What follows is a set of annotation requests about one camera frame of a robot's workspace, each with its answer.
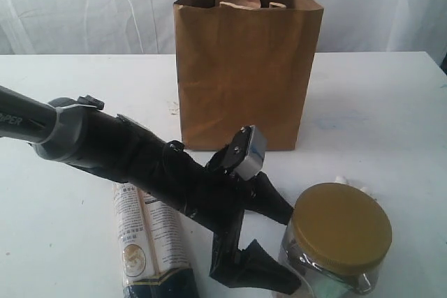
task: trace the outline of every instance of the white table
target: white table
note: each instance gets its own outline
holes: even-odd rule
[[[36,100],[91,94],[105,111],[179,139],[175,57],[3,56],[0,84]],[[193,152],[201,163],[211,153]],[[112,183],[39,159],[0,139],[0,297],[122,298]],[[298,148],[268,153],[264,171],[290,202],[344,175],[388,213],[393,245],[370,297],[447,292],[447,77],[423,52],[317,54]],[[207,277],[212,235],[182,218],[202,298],[270,297]],[[247,214],[277,256],[284,226]]]

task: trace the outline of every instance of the white backdrop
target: white backdrop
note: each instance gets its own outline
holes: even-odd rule
[[[174,0],[0,0],[0,54],[175,52]],[[318,50],[447,52],[447,0],[317,0]]]

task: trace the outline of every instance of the jar lid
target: jar lid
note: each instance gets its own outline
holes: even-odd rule
[[[370,196],[345,184],[308,188],[296,201],[292,222],[301,249],[343,276],[373,270],[391,245],[386,213]]]

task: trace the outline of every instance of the plastic jar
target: plastic jar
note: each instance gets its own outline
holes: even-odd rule
[[[302,285],[291,296],[340,298],[370,293],[391,245],[391,224],[379,204],[345,184],[312,186],[298,198],[279,262]]]

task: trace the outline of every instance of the brown paper bag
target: brown paper bag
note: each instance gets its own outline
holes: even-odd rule
[[[255,124],[268,149],[294,149],[323,8],[313,0],[261,0],[253,10],[214,2],[174,3],[182,141],[219,149]]]

